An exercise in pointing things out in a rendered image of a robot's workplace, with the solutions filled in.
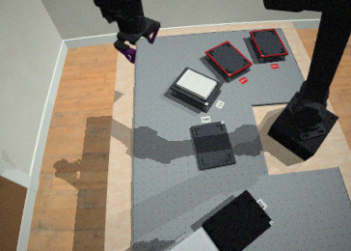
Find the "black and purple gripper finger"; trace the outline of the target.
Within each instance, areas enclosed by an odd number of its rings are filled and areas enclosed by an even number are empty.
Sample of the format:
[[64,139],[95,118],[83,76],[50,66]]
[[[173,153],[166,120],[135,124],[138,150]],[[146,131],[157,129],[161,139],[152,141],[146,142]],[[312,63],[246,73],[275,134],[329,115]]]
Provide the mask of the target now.
[[[121,49],[119,49],[119,48],[117,48],[117,47],[115,47],[115,48],[116,48],[121,54],[123,54],[123,55],[127,58],[127,60],[128,60],[130,63],[132,63],[132,64],[135,63],[136,49],[129,47],[126,51],[123,51],[123,50],[121,50]],[[128,55],[129,55],[130,57],[129,57]]]
[[149,43],[153,44],[160,27],[161,27],[161,25],[153,32],[151,39],[150,39],[150,37],[147,38]]

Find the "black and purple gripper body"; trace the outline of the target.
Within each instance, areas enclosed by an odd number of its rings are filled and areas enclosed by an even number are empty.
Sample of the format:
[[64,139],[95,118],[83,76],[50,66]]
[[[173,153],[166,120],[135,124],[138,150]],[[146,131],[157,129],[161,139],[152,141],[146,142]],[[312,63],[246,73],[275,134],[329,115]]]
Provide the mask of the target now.
[[[159,26],[160,22],[150,19],[144,16],[144,11],[140,15],[129,18],[123,16],[126,20],[129,34],[119,31],[117,34],[117,41],[114,42],[114,47],[117,47],[123,51],[129,48],[129,45],[124,43],[128,41],[132,45],[136,45],[136,41],[142,36],[148,38]],[[156,23],[155,23],[156,22]]]

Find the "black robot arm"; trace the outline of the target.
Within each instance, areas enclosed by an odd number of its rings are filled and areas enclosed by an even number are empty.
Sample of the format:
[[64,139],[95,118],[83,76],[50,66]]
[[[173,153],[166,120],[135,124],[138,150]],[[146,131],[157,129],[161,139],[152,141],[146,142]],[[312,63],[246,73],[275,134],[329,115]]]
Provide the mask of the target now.
[[[123,16],[132,18],[143,11],[142,0],[94,0],[94,4],[109,24],[117,21],[125,34],[129,31]],[[322,12],[307,82],[295,96],[297,103],[287,109],[299,140],[322,136],[331,82],[351,35],[351,0],[263,0],[263,4],[266,10]]]

